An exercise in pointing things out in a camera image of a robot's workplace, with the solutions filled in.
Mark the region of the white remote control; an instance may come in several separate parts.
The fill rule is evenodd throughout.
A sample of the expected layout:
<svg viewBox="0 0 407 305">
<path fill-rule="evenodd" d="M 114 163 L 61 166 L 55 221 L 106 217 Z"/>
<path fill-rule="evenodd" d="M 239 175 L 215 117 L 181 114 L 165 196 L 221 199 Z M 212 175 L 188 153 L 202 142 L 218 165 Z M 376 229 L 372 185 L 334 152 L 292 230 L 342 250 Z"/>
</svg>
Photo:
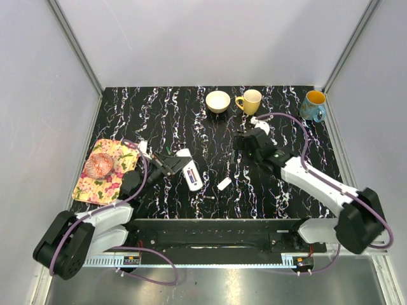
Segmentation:
<svg viewBox="0 0 407 305">
<path fill-rule="evenodd" d="M 192 158 L 188 148 L 180 149 L 176 152 L 176 156 Z M 183 168 L 183 175 L 190 191 L 198 191 L 203 188 L 203 182 L 193 159 Z"/>
</svg>

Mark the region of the blue purple battery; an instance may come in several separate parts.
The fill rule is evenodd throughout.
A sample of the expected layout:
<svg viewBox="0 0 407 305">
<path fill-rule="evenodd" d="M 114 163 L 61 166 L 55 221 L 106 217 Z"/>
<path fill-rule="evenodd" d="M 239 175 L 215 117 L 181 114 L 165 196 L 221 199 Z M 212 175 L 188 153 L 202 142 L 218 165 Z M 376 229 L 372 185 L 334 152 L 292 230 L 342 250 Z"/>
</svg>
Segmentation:
<svg viewBox="0 0 407 305">
<path fill-rule="evenodd" d="M 195 176 L 194 176 L 193 171 L 192 170 L 187 170 L 187 174 L 188 174 L 188 177 L 190 178 L 191 183 L 195 184 L 196 180 L 195 180 Z"/>
</svg>

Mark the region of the white battery cover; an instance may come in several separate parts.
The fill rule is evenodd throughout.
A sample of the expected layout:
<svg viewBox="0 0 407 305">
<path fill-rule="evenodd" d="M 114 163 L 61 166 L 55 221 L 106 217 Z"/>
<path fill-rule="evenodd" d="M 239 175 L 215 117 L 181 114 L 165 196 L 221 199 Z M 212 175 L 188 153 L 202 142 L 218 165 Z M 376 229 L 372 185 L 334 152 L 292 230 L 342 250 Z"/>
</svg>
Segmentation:
<svg viewBox="0 0 407 305">
<path fill-rule="evenodd" d="M 224 190 L 229 184 L 231 183 L 231 179 L 229 177 L 223 179 L 218 185 L 217 188 L 222 191 Z"/>
</svg>

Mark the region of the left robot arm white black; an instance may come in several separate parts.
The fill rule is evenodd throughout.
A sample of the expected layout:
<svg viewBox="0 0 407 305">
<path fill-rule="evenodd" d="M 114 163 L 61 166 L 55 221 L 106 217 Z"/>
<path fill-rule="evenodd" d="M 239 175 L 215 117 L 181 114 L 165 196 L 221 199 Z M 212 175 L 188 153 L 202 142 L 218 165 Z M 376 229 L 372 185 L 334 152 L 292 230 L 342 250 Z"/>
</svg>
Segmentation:
<svg viewBox="0 0 407 305">
<path fill-rule="evenodd" d="M 53 276 L 71 279 L 85 261 L 124 244 L 125 224 L 135 218 L 142 197 L 165 177 L 184 170 L 193 158 L 186 150 L 173 156 L 152 154 L 141 167 L 124 173 L 118 199 L 89 212 L 64 210 L 57 214 L 34 248 L 32 258 Z"/>
</svg>

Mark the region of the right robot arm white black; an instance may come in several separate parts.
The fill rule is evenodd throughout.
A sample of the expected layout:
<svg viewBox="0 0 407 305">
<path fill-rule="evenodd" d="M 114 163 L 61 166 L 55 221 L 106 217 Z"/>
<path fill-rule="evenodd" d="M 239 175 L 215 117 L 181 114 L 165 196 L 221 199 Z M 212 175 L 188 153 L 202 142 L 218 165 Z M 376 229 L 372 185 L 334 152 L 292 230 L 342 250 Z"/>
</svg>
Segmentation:
<svg viewBox="0 0 407 305">
<path fill-rule="evenodd" d="M 272 144 L 264 129 L 255 127 L 233 139 L 234 150 L 249 165 L 305 191 L 334 214 L 332 219 L 297 223 L 294 235 L 307 244 L 337 243 L 353 254 L 363 253 L 385 229 L 376 192 L 346 186 L 307 163 L 299 154 Z"/>
</svg>

